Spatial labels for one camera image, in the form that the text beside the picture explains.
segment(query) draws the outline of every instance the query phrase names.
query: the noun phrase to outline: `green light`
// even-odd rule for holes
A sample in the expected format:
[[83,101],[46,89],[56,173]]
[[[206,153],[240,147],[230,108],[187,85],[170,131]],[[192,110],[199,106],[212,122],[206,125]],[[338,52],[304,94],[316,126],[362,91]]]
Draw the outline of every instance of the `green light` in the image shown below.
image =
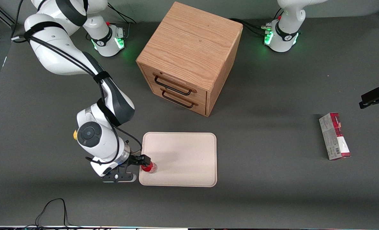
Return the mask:
[[268,33],[268,35],[266,35],[265,44],[266,45],[270,44],[272,38],[273,38],[273,32],[271,31],[270,33]]
[[299,36],[299,33],[296,34],[296,37],[294,38],[293,45],[296,44],[297,37]]
[[94,49],[97,50],[96,44],[94,44],[93,39],[91,40],[91,42],[93,43]]
[[124,48],[124,39],[122,38],[114,38],[115,42],[117,43],[117,46],[119,49]]

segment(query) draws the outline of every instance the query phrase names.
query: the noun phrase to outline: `wooden box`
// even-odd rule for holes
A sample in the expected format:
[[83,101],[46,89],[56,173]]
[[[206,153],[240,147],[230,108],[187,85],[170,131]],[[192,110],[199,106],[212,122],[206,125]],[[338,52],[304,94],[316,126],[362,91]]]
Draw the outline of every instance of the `wooden box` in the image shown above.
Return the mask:
[[208,117],[241,33],[240,23],[175,2],[136,61],[155,95]]

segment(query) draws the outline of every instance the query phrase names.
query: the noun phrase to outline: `cardboard box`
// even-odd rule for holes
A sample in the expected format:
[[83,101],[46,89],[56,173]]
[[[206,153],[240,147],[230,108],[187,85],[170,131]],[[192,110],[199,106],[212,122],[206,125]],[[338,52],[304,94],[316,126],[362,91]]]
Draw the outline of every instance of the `cardboard box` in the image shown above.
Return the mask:
[[341,122],[338,112],[331,112],[319,119],[322,135],[327,147],[328,158],[338,160],[350,157],[350,150],[341,132]]

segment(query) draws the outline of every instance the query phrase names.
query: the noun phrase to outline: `drawer handle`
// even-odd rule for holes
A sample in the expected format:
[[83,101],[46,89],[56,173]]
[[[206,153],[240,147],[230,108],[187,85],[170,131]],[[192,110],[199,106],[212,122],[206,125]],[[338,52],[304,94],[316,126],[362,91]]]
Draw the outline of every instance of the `drawer handle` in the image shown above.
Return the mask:
[[185,107],[185,108],[187,108],[187,109],[192,108],[193,105],[194,105],[194,103],[191,103],[190,106],[185,105],[185,104],[183,104],[183,103],[181,103],[181,102],[179,102],[179,101],[176,101],[176,100],[174,100],[174,99],[172,99],[172,98],[170,98],[170,97],[165,96],[164,94],[165,94],[165,90],[163,90],[163,97],[164,97],[165,99],[170,100],[170,101],[172,101],[172,102],[174,102],[174,103],[177,103],[178,105],[183,106],[183,107]]
[[158,76],[155,77],[154,81],[155,81],[155,83],[157,83],[158,85],[163,86],[163,87],[165,87],[165,88],[167,88],[167,89],[170,89],[170,90],[172,90],[172,91],[174,91],[174,92],[177,92],[177,93],[179,93],[179,94],[182,94],[182,95],[184,95],[184,96],[188,96],[188,95],[192,92],[192,90],[189,90],[187,93],[184,93],[184,92],[182,92],[182,91],[179,91],[179,90],[177,90],[177,89],[174,89],[173,87],[167,86],[167,85],[164,84],[164,83],[160,83],[159,81],[157,81],[157,79],[158,79]]

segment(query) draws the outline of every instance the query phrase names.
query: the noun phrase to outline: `gray tabletop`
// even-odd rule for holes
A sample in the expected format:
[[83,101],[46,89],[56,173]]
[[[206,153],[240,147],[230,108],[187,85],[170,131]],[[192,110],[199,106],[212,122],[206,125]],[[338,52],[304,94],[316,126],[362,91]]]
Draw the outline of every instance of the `gray tabletop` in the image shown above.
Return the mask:
[[[83,30],[72,39],[133,100],[126,131],[216,135],[216,186],[101,183],[72,137],[77,112],[100,96],[96,83],[54,75],[28,44],[13,44],[0,75],[0,225],[32,224],[62,197],[76,225],[379,229],[379,105],[358,105],[379,86],[379,14],[307,19],[284,54],[245,30],[209,118],[151,93],[135,59],[156,27],[133,25],[110,58]],[[340,113],[349,159],[327,158],[318,117],[329,112]],[[60,225],[62,214],[54,203],[41,223]]]

